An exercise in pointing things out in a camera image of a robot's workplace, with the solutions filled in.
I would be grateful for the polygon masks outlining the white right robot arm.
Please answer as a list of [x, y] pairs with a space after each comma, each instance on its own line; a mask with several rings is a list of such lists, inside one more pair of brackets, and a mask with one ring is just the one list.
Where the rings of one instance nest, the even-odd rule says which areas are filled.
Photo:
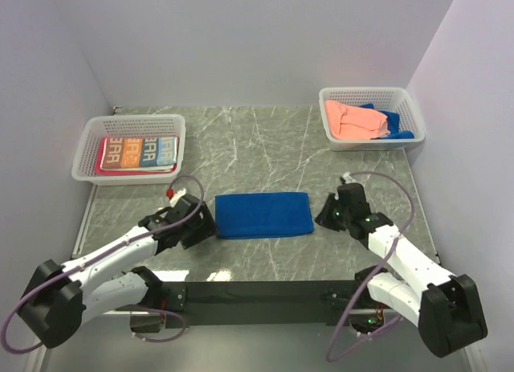
[[361, 184], [338, 186], [328, 195], [316, 223], [332, 231], [347, 231], [394, 270], [370, 270], [354, 286], [354, 300], [363, 307], [378, 302], [392, 308], [417, 327], [435, 356], [443, 358], [488, 335], [475, 281], [441, 267], [388, 217], [373, 213]]

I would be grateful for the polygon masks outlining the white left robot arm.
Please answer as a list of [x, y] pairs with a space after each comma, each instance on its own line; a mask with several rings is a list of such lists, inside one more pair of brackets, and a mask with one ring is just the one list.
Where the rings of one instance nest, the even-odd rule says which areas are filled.
[[141, 261], [214, 236], [206, 203], [183, 194], [145, 216], [111, 243], [75, 260], [40, 264], [14, 312], [47, 348], [67, 341], [81, 325], [108, 311], [135, 306], [164, 314], [163, 283]]

